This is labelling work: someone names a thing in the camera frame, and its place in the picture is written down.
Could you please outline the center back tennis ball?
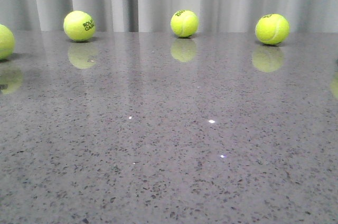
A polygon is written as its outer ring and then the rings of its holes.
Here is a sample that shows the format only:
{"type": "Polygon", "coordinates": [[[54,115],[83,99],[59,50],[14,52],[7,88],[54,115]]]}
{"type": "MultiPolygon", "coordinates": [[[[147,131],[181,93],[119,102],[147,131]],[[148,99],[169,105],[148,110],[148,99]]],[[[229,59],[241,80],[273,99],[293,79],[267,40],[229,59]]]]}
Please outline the center back tennis ball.
{"type": "Polygon", "coordinates": [[[179,10],[171,18],[171,29],[180,38],[193,35],[199,26],[199,19],[193,11],[179,10]]]}

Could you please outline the Roland Garros tennis ball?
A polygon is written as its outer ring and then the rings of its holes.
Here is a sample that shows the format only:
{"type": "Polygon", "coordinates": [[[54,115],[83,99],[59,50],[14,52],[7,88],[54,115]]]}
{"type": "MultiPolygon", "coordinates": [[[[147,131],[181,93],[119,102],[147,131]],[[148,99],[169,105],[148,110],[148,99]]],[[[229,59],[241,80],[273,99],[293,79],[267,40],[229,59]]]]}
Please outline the Roland Garros tennis ball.
{"type": "Polygon", "coordinates": [[[94,35],[96,25],[88,13],[72,11],[64,18],[63,29],[71,40],[81,42],[89,40],[94,35]]]}

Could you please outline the right back tennis ball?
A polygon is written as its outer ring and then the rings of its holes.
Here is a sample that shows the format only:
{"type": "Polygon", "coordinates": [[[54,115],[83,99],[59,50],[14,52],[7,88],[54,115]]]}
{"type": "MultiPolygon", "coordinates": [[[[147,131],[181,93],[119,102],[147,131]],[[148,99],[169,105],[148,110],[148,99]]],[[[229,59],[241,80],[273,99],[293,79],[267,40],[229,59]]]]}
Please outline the right back tennis ball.
{"type": "Polygon", "coordinates": [[[263,44],[276,45],[289,36],[289,22],[280,14],[268,14],[259,19],[255,27],[256,38],[263,44]]]}

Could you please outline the far left tennis ball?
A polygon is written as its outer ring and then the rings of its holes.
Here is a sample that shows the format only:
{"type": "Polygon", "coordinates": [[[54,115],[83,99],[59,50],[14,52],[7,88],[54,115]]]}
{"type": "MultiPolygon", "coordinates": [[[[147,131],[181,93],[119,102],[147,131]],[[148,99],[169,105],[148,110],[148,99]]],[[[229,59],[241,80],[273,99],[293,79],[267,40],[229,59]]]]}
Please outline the far left tennis ball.
{"type": "Polygon", "coordinates": [[[0,25],[0,59],[7,59],[14,51],[15,38],[12,31],[5,25],[0,25]]]}

